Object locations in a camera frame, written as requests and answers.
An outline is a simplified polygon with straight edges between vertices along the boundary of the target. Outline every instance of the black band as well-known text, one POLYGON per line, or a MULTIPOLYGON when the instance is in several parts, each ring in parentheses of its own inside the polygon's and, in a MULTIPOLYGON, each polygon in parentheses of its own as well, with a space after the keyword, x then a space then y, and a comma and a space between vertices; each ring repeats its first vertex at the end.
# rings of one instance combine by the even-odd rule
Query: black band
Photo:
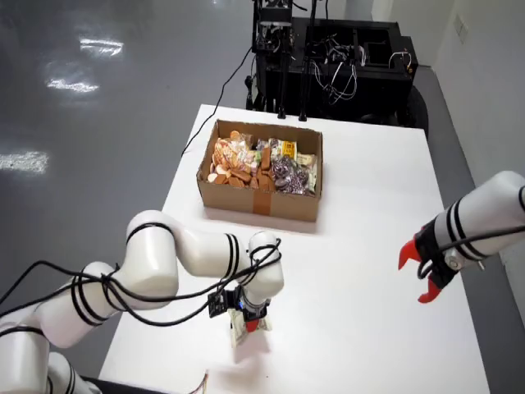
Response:
POLYGON ((73 391, 75 390, 75 380, 76 380, 75 370, 73 369, 73 367, 71 366, 69 362, 68 364, 69 364, 70 375, 69 375, 69 383, 67 384, 66 394, 73 394, 73 391))
POLYGON ((237 237, 233 234, 231 234, 231 237, 235 242, 235 265, 233 267, 233 273, 231 273, 231 275, 235 275, 237 273, 237 268, 239 267, 239 242, 237 241, 237 237))
POLYGON ((226 237, 228 238, 228 244, 230 244, 230 262, 228 263, 228 270, 224 274, 225 279, 230 276, 231 265, 233 263, 233 243, 231 242, 231 235, 226 234, 226 237))
POLYGON ((523 202, 523 199, 522 199, 523 189, 525 189, 525 186, 522 186, 518 192, 518 201, 519 201, 519 204, 522 206, 523 211, 525 211, 525 202, 523 202))
MULTIPOLYGON (((467 237, 465 236, 465 232, 463 231, 463 228, 461 226, 461 221, 459 220, 459 203, 461 202, 461 200, 462 199, 459 199, 455 205, 454 220, 456 222, 456 228, 458 229, 459 236, 461 237, 461 239, 465 239, 467 237)), ((471 253, 473 253, 474 255, 477 254, 482 259, 486 259, 487 257, 489 257, 486 254, 483 254, 482 252, 477 250, 470 242, 467 242, 464 245, 471 253)))
MULTIPOLYGON (((451 217, 452 209, 454 209, 454 206, 456 204, 457 203, 454 203, 449 208, 449 210, 446 212, 446 228, 449 231, 449 237, 450 237, 450 240, 452 242, 456 242, 457 241, 456 235, 454 234, 454 231, 452 230, 452 217, 451 217)), ((461 254, 467 260, 475 260, 474 258, 471 258, 470 256, 468 256, 467 252, 465 252, 460 245, 456 247, 456 250, 459 252, 459 254, 461 254)))
MULTIPOLYGON (((112 273, 108 274, 107 275, 107 278, 109 280, 109 278, 111 278, 111 276, 115 273, 116 271, 113 271, 112 273)), ((125 309, 121 309, 119 308, 118 306, 116 306, 115 304, 113 304, 113 301, 112 301, 112 298, 109 296, 109 292, 108 292, 108 289, 107 289, 107 284, 103 284, 102 285, 102 289, 104 291, 104 295, 106 296, 106 301, 107 303, 115 310, 118 310, 120 312, 127 312, 125 309)))
POLYGON ((53 394, 53 382, 51 381, 51 378, 48 375, 48 385, 49 385, 49 394, 53 394))
POLYGON ((32 332, 33 334, 39 334, 45 338, 42 330, 38 328, 26 327, 26 326, 12 327, 12 328, 8 328, 7 330, 1 331, 0 338, 6 335, 9 335, 9 334, 14 334, 15 332, 32 332))
MULTIPOLYGON (((73 280, 72 280, 73 285, 77 284, 77 281, 76 281, 77 278, 80 281, 79 277, 73 277, 73 280)), ((79 301, 76 298, 76 290, 75 290, 76 287, 77 286, 73 286, 71 288, 71 301, 73 302, 73 306, 75 307, 76 313, 80 316, 80 318, 84 321, 84 323, 88 324, 89 326, 91 327, 100 326, 101 323, 96 323, 96 322, 92 322, 91 320, 89 320, 89 318, 85 315, 84 311, 80 307, 79 301)))
POLYGON ((84 309, 86 310, 86 312, 91 315, 91 318, 93 318, 93 320, 98 320, 100 323, 105 322, 107 318, 104 318, 103 316, 100 316, 99 314, 97 314, 93 310, 93 308, 91 308, 91 306, 89 305, 88 300, 85 298, 85 294, 84 294, 84 284, 82 283, 80 279, 79 279, 79 285, 77 287, 79 288, 80 301, 82 301, 82 305, 84 306, 84 309))
POLYGON ((151 222, 151 223, 145 223, 145 224, 142 224, 138 227, 136 227, 129 235, 128 235, 128 239, 126 240, 126 244, 128 242, 130 242, 130 239, 132 236, 134 236, 137 232, 139 232, 140 230, 143 230, 144 228, 148 228, 148 227, 160 227, 160 228, 163 228, 164 230, 168 231, 171 236, 173 236, 173 232, 171 232, 171 229, 170 227, 166 226, 165 224, 162 224, 162 223, 159 223, 159 222, 151 222))

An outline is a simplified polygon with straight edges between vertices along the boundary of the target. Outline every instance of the cardboard box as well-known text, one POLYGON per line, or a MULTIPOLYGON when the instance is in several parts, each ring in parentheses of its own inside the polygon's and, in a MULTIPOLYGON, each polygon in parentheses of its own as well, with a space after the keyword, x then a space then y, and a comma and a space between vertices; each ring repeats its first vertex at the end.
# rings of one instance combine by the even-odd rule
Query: cardboard box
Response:
POLYGON ((315 222, 322 194, 322 134, 298 127, 217 120, 208 141, 204 159, 197 171, 197 184, 206 207, 315 222), (217 138, 228 138, 233 130, 251 134, 255 141, 257 139, 268 140, 271 137, 296 141, 297 150, 300 153, 317 155, 315 196, 235 188, 230 185, 209 183, 208 175, 217 138))

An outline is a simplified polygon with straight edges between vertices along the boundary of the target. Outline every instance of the black cable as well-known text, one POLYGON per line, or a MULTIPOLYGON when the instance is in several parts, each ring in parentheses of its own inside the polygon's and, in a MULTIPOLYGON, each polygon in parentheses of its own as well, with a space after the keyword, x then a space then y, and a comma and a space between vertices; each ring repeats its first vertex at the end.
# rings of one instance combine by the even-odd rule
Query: black cable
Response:
POLYGON ((226 87, 226 85, 228 85, 228 82, 230 82, 233 77, 235 76, 235 74, 237 74, 237 71, 244 65, 244 61, 246 60, 246 58, 248 57, 249 53, 251 52, 252 50, 252 47, 250 45, 249 49, 248 49, 248 52, 244 55, 243 57, 243 61, 239 64, 239 66, 235 69, 235 71, 233 71, 233 74, 230 76, 230 78, 228 78, 228 80, 224 83, 224 85, 222 86, 222 89, 221 89, 221 95, 219 96, 219 100, 217 101, 217 105, 215 106, 215 109, 213 110, 213 113, 212 115, 210 115, 209 117, 206 118, 206 120, 203 122, 202 125, 200 125, 199 127, 199 131, 197 131, 195 133, 195 135, 193 137, 191 137, 191 139, 188 141, 188 144, 186 144, 185 148, 182 150, 182 153, 180 154, 180 156, 182 157, 182 155, 184 153, 186 153, 186 150, 187 148, 189 148, 189 145, 193 142, 193 140, 195 139, 195 137, 197 135, 200 134, 201 130, 203 129, 204 125, 206 124, 207 121, 209 121, 214 115, 215 115, 215 112, 217 112, 217 109, 219 108, 219 104, 221 103, 221 100, 222 100, 222 95, 224 94, 224 88, 226 87))
POLYGON ((294 4, 299 10, 303 10, 303 11, 308 12, 308 9, 306 9, 304 7, 301 7, 300 5, 297 5, 295 2, 292 2, 292 4, 294 4))
POLYGON ((8 328, 7 330, 4 330, 4 331, 0 332, 0 338, 4 337, 6 335, 12 334, 14 332, 32 332, 34 334, 38 334, 38 335, 41 335, 43 337, 42 330, 40 330, 38 328, 19 326, 19 327, 8 328))
POLYGON ((253 77, 255 76, 255 74, 253 73, 253 64, 255 63, 256 57, 257 57, 257 54, 254 54, 253 59, 252 59, 252 65, 249 68, 249 75, 252 77, 252 80, 253 80, 253 77))
MULTIPOLYGON (((446 252, 449 249, 455 248, 456 246, 461 246, 464 244, 468 244, 475 241, 482 241, 482 240, 488 240, 490 238, 497 238, 498 236, 509 236, 511 234, 517 234, 519 232, 525 232, 525 226, 517 226, 517 227, 509 227, 509 228, 503 228, 499 230, 494 231, 488 231, 484 232, 482 234, 478 234, 477 236, 468 236, 466 238, 463 238, 461 240, 457 240, 454 242, 450 242, 449 244, 441 246, 436 254, 442 254, 446 252)), ((432 267, 434 265, 433 262, 428 264, 427 268, 424 269, 425 265, 427 265, 428 262, 421 262, 418 266, 418 278, 424 279, 428 276, 430 271, 432 270, 432 267)))
POLYGON ((468 236, 467 238, 463 238, 462 240, 457 240, 454 242, 450 242, 449 244, 443 245, 438 249, 437 253, 443 253, 448 249, 452 249, 456 246, 464 245, 470 242, 488 240, 489 238, 496 238, 498 236, 509 236, 511 234, 516 234, 519 232, 525 232, 525 226, 509 227, 494 231, 483 232, 482 234, 479 234, 477 236, 468 236))
MULTIPOLYGON (((62 268, 62 267, 59 267, 57 266, 56 264, 53 264, 53 263, 49 263, 48 261, 45 261, 45 260, 40 260, 36 263, 33 263, 31 264, 31 266, 29 268, 27 268, 25 270, 25 272, 21 275, 21 277, 15 282, 15 285, 13 285, 8 291, 7 293, 2 297, 2 302, 15 290, 15 288, 21 283, 21 281, 24 279, 24 277, 26 277, 33 269, 35 269, 36 267, 38 267, 39 265, 43 265, 43 266, 46 266, 46 267, 49 267, 49 268, 52 268, 52 269, 55 269, 56 271, 60 272, 60 273, 64 273, 66 275, 70 275, 72 276, 74 279, 75 277, 78 277, 79 280, 77 282, 75 282, 75 280, 72 281, 72 283, 69 283, 68 285, 65 285, 64 287, 52 292, 51 294, 49 295, 46 295, 44 297, 40 297, 39 299, 37 300, 33 300, 31 302, 28 302, 24 305, 21 305, 21 306, 18 306, 16 308, 13 308, 13 309, 9 309, 8 311, 0 314, 0 318, 3 318, 4 316, 10 314, 10 313, 13 313, 13 312, 16 312, 17 310, 21 310, 21 309, 24 309, 24 308, 27 308, 31 305, 36 305, 36 304, 39 304, 39 303, 42 303, 42 302, 45 302, 47 300, 50 300, 52 299, 53 297, 55 296, 58 296, 60 295, 61 293, 63 293, 64 291, 68 291, 70 289, 72 289, 73 287, 75 286, 82 286, 83 284, 85 283, 93 283, 93 282, 99 282, 101 283, 101 285, 104 287, 104 288, 108 288, 109 291, 112 292, 112 294, 115 296, 115 298, 121 303, 123 309, 130 313, 134 318, 136 318, 137 320, 139 320, 140 322, 144 323, 144 324, 148 324, 150 326, 154 326, 154 327, 171 327, 171 326, 175 326, 177 324, 181 324, 187 320, 190 320, 191 318, 193 318, 194 316, 196 316, 197 314, 201 313, 209 304, 209 299, 201 306, 199 307, 197 310, 195 310, 193 313, 187 315, 187 316, 184 316, 183 318, 179 318, 177 320, 174 320, 174 321, 171 321, 171 322, 154 322, 152 320, 148 320, 146 318, 143 318, 142 316, 140 316, 139 314, 137 314, 125 301, 124 299, 121 297, 121 295, 119 294, 119 292, 116 290, 115 286, 118 287, 120 290, 122 290, 125 294, 127 294, 128 296, 132 297, 132 298, 135 298, 136 300, 142 300, 142 301, 146 301, 146 302, 166 302, 166 301, 173 301, 173 300, 177 300, 177 299, 187 299, 187 298, 193 298, 195 296, 201 296, 203 294, 206 294, 206 292, 210 291, 211 289, 215 288, 216 286, 218 287, 217 288, 217 294, 219 292, 221 292, 222 290, 224 290, 224 288, 229 284, 231 283, 232 281, 240 278, 240 277, 243 277, 245 275, 249 275, 250 273, 253 273, 253 271, 258 271, 259 269, 262 269, 262 268, 265 268, 265 267, 268 267, 274 263, 277 263, 278 261, 280 261, 281 259, 281 253, 278 252, 278 247, 279 247, 279 244, 281 243, 281 240, 278 239, 277 240, 277 243, 275 245, 266 245, 266 246, 262 246, 262 247, 259 247, 257 249, 255 249, 251 254, 250 254, 250 259, 253 259, 253 254, 258 252, 259 250, 261 249, 270 249, 270 251, 261 259, 261 260, 256 260, 256 264, 251 266, 251 267, 248 267, 248 268, 245 268, 237 273, 235 273, 234 275, 232 275, 231 277, 229 277, 227 280, 225 281, 219 281, 217 283, 214 283, 213 285, 209 286, 207 289, 204 289, 203 291, 198 291, 196 293, 193 293, 191 295, 179 295, 179 296, 171 296, 171 297, 148 297, 148 296, 145 296, 145 295, 139 295, 139 294, 136 294, 134 293, 133 291, 129 291, 127 289, 125 289, 121 283, 119 283, 115 278, 113 278, 110 275, 102 275, 101 277, 95 277, 94 275, 90 275, 90 274, 87 274, 87 273, 83 273, 83 272, 75 272, 75 271, 71 271, 71 270, 68 270, 66 268, 62 268), (276 259, 273 259, 267 263, 264 263, 264 261, 273 253, 277 250, 277 252, 279 253, 278 257, 276 259), (87 278, 87 280, 85 281, 81 281, 80 280, 80 277, 83 277, 83 278, 87 278)), ((104 294, 106 295, 106 298, 109 300, 109 297, 108 297, 108 294, 107 292, 105 291, 104 294)))
MULTIPOLYGON (((82 284, 86 284, 86 283, 95 283, 95 282, 99 282, 99 281, 87 280, 87 281, 82 281, 82 284)), ((51 300, 53 297, 59 296, 60 294, 62 294, 62 293, 64 293, 64 292, 66 292, 66 291, 72 289, 72 288, 75 287, 75 286, 78 286, 78 283, 76 283, 76 284, 70 283, 70 284, 68 284, 68 285, 65 285, 65 286, 61 287, 61 288, 58 289, 58 290, 55 290, 53 293, 50 293, 50 294, 48 294, 48 295, 45 295, 44 297, 40 297, 40 298, 38 298, 38 299, 36 299, 36 300, 32 300, 32 301, 30 301, 30 302, 26 302, 26 303, 23 304, 23 305, 17 306, 17 307, 15 307, 15 308, 11 308, 11 309, 9 309, 9 310, 7 310, 7 311, 1 313, 1 314, 0 314, 0 319, 2 319, 4 316, 7 316, 7 315, 9 315, 9 314, 12 314, 13 312, 18 311, 18 310, 22 310, 22 309, 24 309, 24 308, 28 308, 28 307, 30 307, 30 306, 32 306, 32 305, 40 304, 40 303, 45 302, 45 301, 47 301, 47 300, 51 300)))

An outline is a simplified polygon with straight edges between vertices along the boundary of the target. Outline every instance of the shiny floor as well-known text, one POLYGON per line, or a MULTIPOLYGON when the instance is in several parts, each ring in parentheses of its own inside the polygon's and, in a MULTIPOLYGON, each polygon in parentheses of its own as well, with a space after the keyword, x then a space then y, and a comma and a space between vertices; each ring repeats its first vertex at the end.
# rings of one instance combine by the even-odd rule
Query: shiny floor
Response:
MULTIPOLYGON (((369 15, 371 2, 355 4, 369 15)), ((0 293, 37 259, 121 262, 128 221, 162 207, 199 105, 248 49, 251 13, 247 0, 0 1, 0 293)), ((248 73, 222 105, 244 107, 248 73)), ((450 204, 472 178, 433 72, 421 67, 416 85, 450 204)), ((503 268, 488 271, 463 275, 487 378, 525 392, 523 325, 503 268)), ((64 281, 41 268, 2 310, 64 281)), ((117 324, 64 351, 82 374, 98 375, 117 324)))

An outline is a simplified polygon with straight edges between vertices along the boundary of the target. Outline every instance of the table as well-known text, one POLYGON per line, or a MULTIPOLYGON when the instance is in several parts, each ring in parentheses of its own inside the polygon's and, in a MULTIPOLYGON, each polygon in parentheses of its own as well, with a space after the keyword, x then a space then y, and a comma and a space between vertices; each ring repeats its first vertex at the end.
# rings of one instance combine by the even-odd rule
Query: table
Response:
MULTIPOLYGON (((212 110, 200 108, 192 134, 212 110)), ((245 243, 260 229, 282 239, 285 288, 268 310, 273 330, 232 349, 227 314, 204 312, 174 328, 124 314, 100 378, 177 393, 194 390, 205 371, 209 394, 488 393, 461 276, 421 305, 427 284, 416 263, 397 269, 400 247, 443 209, 423 131, 232 108, 216 117, 323 133, 315 223, 203 206, 195 173, 214 119, 181 159, 163 207, 189 227, 235 233, 245 243)), ((181 294, 214 282, 179 273, 181 294)), ((203 302, 177 301, 143 316, 173 320, 203 302)))

